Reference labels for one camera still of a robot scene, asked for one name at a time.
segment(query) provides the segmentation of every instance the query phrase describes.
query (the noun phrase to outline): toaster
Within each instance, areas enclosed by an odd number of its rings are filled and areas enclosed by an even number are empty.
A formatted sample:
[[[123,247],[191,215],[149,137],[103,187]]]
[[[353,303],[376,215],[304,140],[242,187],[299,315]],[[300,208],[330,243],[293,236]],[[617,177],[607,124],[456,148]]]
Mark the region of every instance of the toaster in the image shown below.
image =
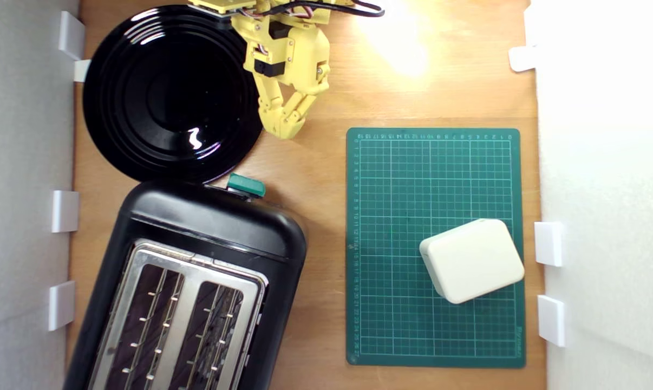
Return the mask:
[[[64,390],[268,388],[306,255],[260,182],[141,183],[119,211]]]

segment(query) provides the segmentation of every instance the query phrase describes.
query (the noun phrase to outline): metal grill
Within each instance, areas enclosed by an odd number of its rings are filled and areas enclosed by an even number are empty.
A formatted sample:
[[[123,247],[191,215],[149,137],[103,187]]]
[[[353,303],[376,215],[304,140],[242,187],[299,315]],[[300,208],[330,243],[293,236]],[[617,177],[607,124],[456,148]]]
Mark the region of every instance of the metal grill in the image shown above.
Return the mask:
[[[255,271],[138,243],[90,388],[233,390],[266,287]]]

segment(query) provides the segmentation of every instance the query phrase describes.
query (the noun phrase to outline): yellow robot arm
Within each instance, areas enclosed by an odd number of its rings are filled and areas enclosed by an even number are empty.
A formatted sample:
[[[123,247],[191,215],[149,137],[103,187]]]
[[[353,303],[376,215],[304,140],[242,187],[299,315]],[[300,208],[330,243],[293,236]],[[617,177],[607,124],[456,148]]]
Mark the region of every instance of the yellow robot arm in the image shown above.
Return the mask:
[[[243,67],[254,75],[259,91],[259,116],[265,130],[278,138],[293,138],[305,123],[317,96],[329,89],[329,40],[317,24],[329,22],[330,10],[290,0],[190,0],[196,7],[230,17],[233,28],[247,41]],[[322,0],[331,5],[361,3]],[[284,103],[279,83],[295,92]]]

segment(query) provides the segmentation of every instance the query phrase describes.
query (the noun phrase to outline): cutting mat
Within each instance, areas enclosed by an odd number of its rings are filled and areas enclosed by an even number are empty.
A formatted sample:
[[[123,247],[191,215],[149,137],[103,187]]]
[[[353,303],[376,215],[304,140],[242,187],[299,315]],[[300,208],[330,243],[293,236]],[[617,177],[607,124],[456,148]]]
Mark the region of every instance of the cutting mat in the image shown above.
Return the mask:
[[[451,304],[418,250],[426,237],[497,218],[523,254],[519,132],[352,128],[347,158],[348,361],[523,367],[524,281]]]

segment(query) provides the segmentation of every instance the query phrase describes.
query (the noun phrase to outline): wooden surface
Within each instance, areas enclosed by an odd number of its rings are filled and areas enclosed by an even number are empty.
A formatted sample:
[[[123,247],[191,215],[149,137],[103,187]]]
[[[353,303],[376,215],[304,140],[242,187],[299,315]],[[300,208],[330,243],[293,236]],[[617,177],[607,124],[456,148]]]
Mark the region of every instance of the wooden surface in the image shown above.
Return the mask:
[[[532,72],[514,74],[507,50],[524,44],[528,0],[389,0],[382,19],[333,14],[331,89],[290,141],[262,135],[237,172],[267,183],[273,198],[309,220],[310,247],[273,389],[545,388],[545,346],[536,296],[544,291],[534,261],[538,220],[537,107]],[[155,0],[83,0],[86,55],[119,22]],[[74,187],[81,226],[71,242],[76,322],[86,310],[117,210],[136,184],[92,144],[76,99]],[[353,126],[517,127],[522,140],[528,363],[522,370],[350,366],[345,358],[345,135]]]

